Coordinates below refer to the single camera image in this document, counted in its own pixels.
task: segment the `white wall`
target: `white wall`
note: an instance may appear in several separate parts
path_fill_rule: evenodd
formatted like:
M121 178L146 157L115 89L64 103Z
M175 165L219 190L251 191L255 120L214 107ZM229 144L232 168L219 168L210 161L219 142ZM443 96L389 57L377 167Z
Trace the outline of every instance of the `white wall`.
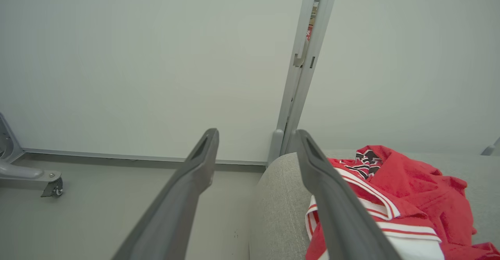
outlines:
M265 162L302 0L0 0L0 112L24 148Z
M500 136L500 0L336 0L298 128L325 149Z

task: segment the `gray upholstery fabric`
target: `gray upholstery fabric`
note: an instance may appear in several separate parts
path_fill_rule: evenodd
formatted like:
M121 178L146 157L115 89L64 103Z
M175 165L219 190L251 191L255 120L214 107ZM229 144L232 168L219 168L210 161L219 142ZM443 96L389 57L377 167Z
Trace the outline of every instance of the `gray upholstery fabric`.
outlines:
M327 157L354 158L355 150L326 150ZM466 196L475 219L473 243L500 247L500 157L407 153L468 182ZM295 153L275 160L262 175L252 204L250 259L304 259L309 238L305 212L311 194L305 189Z

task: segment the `white partition panel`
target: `white partition panel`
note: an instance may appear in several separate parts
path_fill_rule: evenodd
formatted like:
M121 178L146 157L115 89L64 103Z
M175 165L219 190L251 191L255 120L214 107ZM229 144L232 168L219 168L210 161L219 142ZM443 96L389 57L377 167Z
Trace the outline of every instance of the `white partition panel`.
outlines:
M298 128L325 149L500 136L500 0L336 0Z
M0 112L23 148L265 162L302 0L0 0Z

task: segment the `gray floor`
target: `gray floor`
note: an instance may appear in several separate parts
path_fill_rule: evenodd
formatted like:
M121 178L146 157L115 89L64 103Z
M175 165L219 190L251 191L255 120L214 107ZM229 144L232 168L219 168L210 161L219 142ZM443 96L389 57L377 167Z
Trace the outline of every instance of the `gray floor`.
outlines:
M0 187L0 258L107 260L177 163L30 155L18 165L61 171L65 193ZM248 259L248 209L263 166L218 166L201 196L186 259Z

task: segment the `red garment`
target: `red garment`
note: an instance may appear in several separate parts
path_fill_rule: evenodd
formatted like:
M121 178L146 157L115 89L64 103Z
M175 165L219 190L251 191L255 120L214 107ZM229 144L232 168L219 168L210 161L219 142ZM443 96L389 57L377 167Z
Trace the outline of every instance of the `red garment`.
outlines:
M356 159L329 160L400 254L413 240L428 251L440 243L447 260L500 260L491 243L472 245L476 231L465 181L443 176L439 169L384 146L366 146L358 150ZM306 216L311 232L306 260L319 259L326 249L317 213L314 215L314 197L312 201ZM433 253L430 258L438 259L439 251Z

